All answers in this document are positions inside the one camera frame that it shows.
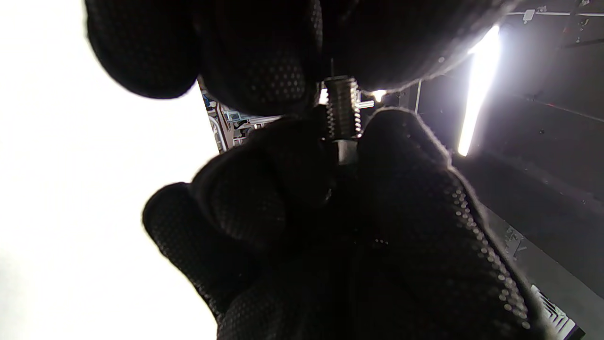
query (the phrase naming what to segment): fluorescent light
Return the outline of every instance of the fluorescent light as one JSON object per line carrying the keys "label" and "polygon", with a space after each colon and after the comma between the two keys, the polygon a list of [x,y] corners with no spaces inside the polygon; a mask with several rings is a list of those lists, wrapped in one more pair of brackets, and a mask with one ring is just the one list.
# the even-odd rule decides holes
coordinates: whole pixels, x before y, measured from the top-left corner
{"label": "fluorescent light", "polygon": [[326,88],[322,89],[321,93],[319,94],[319,104],[327,105],[328,98],[329,98],[329,96],[327,95],[327,89]]}
{"label": "fluorescent light", "polygon": [[462,156],[466,156],[470,150],[480,108],[495,78],[500,56],[499,26],[493,26],[484,38],[470,50],[470,53],[474,54],[474,59],[470,71],[466,114],[457,147],[457,152]]}
{"label": "fluorescent light", "polygon": [[386,91],[384,90],[377,90],[377,91],[373,91],[371,93],[371,95],[375,98],[376,102],[381,102],[382,98],[384,97],[384,95],[386,94]]}

